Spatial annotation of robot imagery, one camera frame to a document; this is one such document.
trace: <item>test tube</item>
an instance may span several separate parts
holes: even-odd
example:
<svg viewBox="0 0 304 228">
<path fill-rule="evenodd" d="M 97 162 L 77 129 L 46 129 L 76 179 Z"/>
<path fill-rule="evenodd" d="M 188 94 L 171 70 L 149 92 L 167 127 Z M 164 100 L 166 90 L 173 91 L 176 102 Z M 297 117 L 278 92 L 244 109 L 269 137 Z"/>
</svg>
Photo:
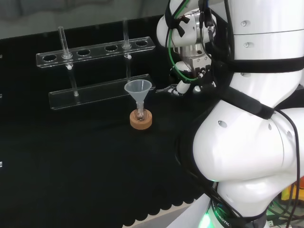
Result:
<svg viewBox="0 0 304 228">
<path fill-rule="evenodd" d="M 144 103 L 143 101 L 136 102 L 136 105 L 137 105 L 137 114 L 136 114 L 136 117 L 137 117 L 138 121 L 143 121 L 144 120 L 143 103 Z"/>
<path fill-rule="evenodd" d="M 77 84 L 76 84 L 76 80 L 75 80 L 75 76 L 74 76 L 74 71 L 72 69 L 73 68 L 73 63 L 66 64 L 66 67 L 69 70 L 68 75 L 70 77 L 70 82 L 71 82 L 71 86 L 72 86 L 74 96 L 77 97 L 77 96 L 79 96 L 79 93 L 78 93 Z"/>
<path fill-rule="evenodd" d="M 127 75 L 127 83 L 131 81 L 131 59 L 132 56 L 130 54 L 124 54 L 125 66 L 126 66 L 126 75 Z"/>
<path fill-rule="evenodd" d="M 128 20 L 127 18 L 123 19 L 123 49 L 130 49 L 131 44 L 129 43 L 129 31 L 128 31 Z"/>
<path fill-rule="evenodd" d="M 68 51 L 65 31 L 64 31 L 62 26 L 58 27 L 58 31 L 59 31 L 59 35 L 60 35 L 61 46 L 62 46 L 62 49 L 63 49 L 62 58 L 69 59 L 69 58 L 72 57 L 72 54 Z"/>
</svg>

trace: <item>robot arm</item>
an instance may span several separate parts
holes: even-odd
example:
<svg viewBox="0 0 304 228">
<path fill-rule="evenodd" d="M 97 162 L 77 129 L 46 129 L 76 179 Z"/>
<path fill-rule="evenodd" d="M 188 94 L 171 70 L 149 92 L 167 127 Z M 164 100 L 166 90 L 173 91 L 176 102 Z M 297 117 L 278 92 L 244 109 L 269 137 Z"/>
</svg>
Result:
<svg viewBox="0 0 304 228">
<path fill-rule="evenodd" d="M 303 0 L 225 0 L 230 8 L 229 26 L 234 39 L 231 47 L 234 60 L 284 60 L 304 57 Z M 182 0 L 171 0 L 174 12 Z M 190 0 L 186 12 L 191 14 L 198 0 Z M 185 35 L 173 32 L 177 47 L 197 43 L 199 21 L 180 23 Z M 160 43 L 165 46 L 168 27 L 163 17 L 157 28 Z M 204 28 L 204 41 L 208 42 Z M 230 87 L 275 108 L 304 84 L 303 70 L 284 73 L 235 72 Z M 296 158 L 295 131 L 286 118 L 275 113 L 262 119 L 223 100 L 201 124 L 193 142 L 193 157 L 200 172 L 209 180 L 218 181 L 218 193 L 243 217 L 262 218 L 268 204 L 284 188 L 296 180 L 296 160 L 304 175 L 304 109 L 284 110 L 295 123 L 300 138 L 300 159 Z M 220 219 L 209 214 L 213 226 L 222 228 Z"/>
<path fill-rule="evenodd" d="M 175 10 L 182 3 L 182 0 L 171 0 L 170 1 L 170 11 L 173 14 Z M 184 29 L 185 34 L 183 37 L 180 37 L 178 31 L 176 29 L 173 30 L 172 33 L 172 42 L 175 47 L 184 47 L 190 46 L 200 43 L 200 12 L 198 9 L 198 0 L 190 0 L 187 4 L 187 7 L 179 14 L 179 17 L 185 15 L 185 17 L 189 18 L 189 22 L 186 24 L 185 22 L 181 22 L 180 26 Z M 166 45 L 166 35 L 168 31 L 168 26 L 166 23 L 166 18 L 163 16 L 157 26 L 157 38 L 159 43 L 162 46 Z M 209 42 L 208 31 L 204 26 L 204 43 Z"/>
</svg>

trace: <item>plastic funnel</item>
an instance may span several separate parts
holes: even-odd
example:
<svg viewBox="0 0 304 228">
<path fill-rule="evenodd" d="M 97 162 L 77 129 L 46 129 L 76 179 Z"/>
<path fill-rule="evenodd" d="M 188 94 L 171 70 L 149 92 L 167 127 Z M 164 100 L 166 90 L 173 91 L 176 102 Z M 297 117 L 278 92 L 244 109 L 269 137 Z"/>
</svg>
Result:
<svg viewBox="0 0 304 228">
<path fill-rule="evenodd" d="M 138 79 L 125 84 L 124 89 L 134 98 L 136 102 L 143 102 L 151 87 L 151 82 Z"/>
</svg>

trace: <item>test tube rack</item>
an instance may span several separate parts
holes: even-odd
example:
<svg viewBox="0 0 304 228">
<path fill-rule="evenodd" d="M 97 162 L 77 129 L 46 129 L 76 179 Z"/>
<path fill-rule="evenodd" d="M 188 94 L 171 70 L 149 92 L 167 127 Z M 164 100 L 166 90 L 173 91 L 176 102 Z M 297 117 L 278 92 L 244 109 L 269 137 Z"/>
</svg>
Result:
<svg viewBox="0 0 304 228">
<path fill-rule="evenodd" d="M 71 88 L 50 92 L 49 104 L 52 110 L 60 110 L 78 105 L 95 103 L 117 97 L 129 96 L 124 85 L 131 80 L 145 79 L 152 82 L 151 90 L 155 89 L 149 74 L 131 77 L 131 54 L 153 50 L 155 44 L 150 37 L 130 39 L 128 36 L 127 20 L 123 20 L 124 40 L 118 42 L 97 44 L 69 49 L 63 27 L 59 27 L 62 50 L 36 54 L 36 63 L 40 68 L 65 65 L 69 73 Z M 124 55 L 126 77 L 100 84 L 77 87 L 74 77 L 74 63 L 93 59 Z"/>
</svg>

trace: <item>funnel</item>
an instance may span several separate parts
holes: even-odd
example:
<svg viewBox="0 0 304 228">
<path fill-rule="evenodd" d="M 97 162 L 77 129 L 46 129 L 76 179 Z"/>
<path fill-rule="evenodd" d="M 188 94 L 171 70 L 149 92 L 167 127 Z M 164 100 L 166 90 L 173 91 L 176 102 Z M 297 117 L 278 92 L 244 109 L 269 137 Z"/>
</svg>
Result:
<svg viewBox="0 0 304 228">
<path fill-rule="evenodd" d="M 127 83 L 124 86 L 124 89 L 134 98 L 136 102 L 140 103 L 144 101 L 151 87 L 151 82 L 139 79 Z"/>
<path fill-rule="evenodd" d="M 142 79 L 131 81 L 124 86 L 124 89 L 134 98 L 137 104 L 137 110 L 134 110 L 130 115 L 131 126 L 137 130 L 147 129 L 152 124 L 151 112 L 143 108 L 143 101 L 151 87 L 151 82 Z"/>
</svg>

